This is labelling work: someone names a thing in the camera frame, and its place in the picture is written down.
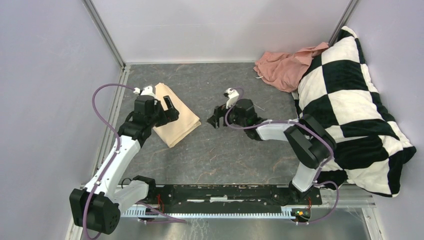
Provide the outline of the beige cloth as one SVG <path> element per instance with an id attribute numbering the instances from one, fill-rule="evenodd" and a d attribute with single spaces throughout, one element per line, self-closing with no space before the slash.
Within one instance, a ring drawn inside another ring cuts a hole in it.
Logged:
<path id="1" fill-rule="evenodd" d="M 201 125 L 200 118 L 164 83 L 160 82 L 155 85 L 155 94 L 158 98 L 169 96 L 179 112 L 178 120 L 153 128 L 160 139 L 169 148 L 173 148 Z"/>

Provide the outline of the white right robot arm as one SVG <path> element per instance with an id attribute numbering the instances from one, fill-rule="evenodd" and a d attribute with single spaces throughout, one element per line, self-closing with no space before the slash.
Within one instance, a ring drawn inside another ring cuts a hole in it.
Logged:
<path id="1" fill-rule="evenodd" d="M 223 126 L 243 130 L 256 141 L 288 142 L 299 165 L 295 176 L 288 185 L 289 199 L 302 204 L 309 198 L 309 192 L 317 187 L 317 180 L 323 166 L 334 156 L 336 143 L 333 137 L 311 115 L 292 120 L 271 120 L 259 117 L 250 99 L 238 100 L 229 107 L 216 106 L 207 119 L 215 129 Z"/>

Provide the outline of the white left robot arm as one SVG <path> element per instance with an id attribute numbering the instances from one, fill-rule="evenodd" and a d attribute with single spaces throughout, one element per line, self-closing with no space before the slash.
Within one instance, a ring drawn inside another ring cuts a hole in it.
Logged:
<path id="1" fill-rule="evenodd" d="M 175 122 L 179 111 L 170 96 L 160 101 L 154 95 L 139 95 L 134 109 L 115 133 L 113 149 L 96 172 L 82 188 L 75 188 L 70 196 L 74 224 L 98 234 L 111 234 L 120 221 L 121 215 L 136 202 L 153 203 L 157 198 L 155 180 L 135 177 L 128 186 L 118 190 L 119 182 L 134 156 L 151 136 L 154 127 Z"/>

